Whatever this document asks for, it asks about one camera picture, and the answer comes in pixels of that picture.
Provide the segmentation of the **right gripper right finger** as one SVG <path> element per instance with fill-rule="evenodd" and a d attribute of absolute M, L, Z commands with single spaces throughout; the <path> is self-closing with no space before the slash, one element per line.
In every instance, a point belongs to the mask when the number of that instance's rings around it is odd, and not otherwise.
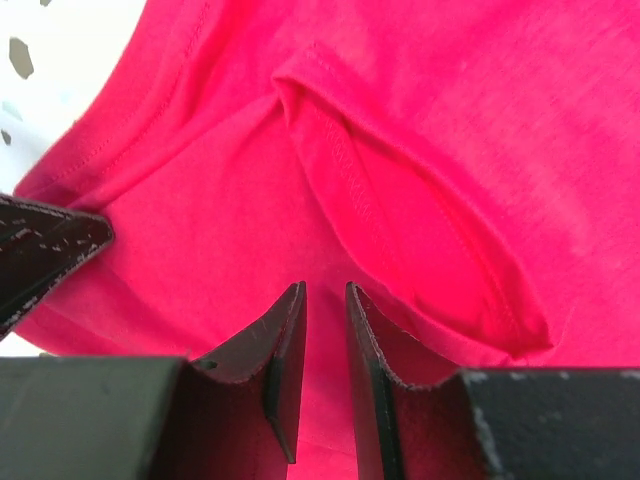
<path fill-rule="evenodd" d="M 358 477 L 408 479 L 401 434 L 419 425 L 402 412 L 450 376 L 450 363 L 389 320 L 356 283 L 346 285 L 347 345 Z"/>

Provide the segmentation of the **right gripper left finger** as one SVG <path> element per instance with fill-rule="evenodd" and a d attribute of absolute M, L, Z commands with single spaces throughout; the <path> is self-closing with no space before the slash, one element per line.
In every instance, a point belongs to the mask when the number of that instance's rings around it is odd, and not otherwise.
<path fill-rule="evenodd" d="M 260 318 L 191 364 L 225 394 L 247 390 L 285 462 L 296 462 L 306 348 L 306 284 L 291 284 Z"/>

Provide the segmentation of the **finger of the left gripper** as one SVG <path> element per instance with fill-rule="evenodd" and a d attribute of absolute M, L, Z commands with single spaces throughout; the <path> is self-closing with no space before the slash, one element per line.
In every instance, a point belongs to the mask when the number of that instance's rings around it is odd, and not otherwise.
<path fill-rule="evenodd" d="M 1 197 L 1 336 L 114 239 L 99 215 Z"/>

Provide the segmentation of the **magenta t shirt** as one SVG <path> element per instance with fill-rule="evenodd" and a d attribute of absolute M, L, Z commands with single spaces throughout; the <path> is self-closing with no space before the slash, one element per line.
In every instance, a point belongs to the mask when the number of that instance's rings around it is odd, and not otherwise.
<path fill-rule="evenodd" d="M 293 479 L 357 475 L 345 286 L 457 367 L 639 363 L 635 1 L 150 1 L 17 194 L 114 244 L 19 326 L 200 356 L 308 288 Z"/>

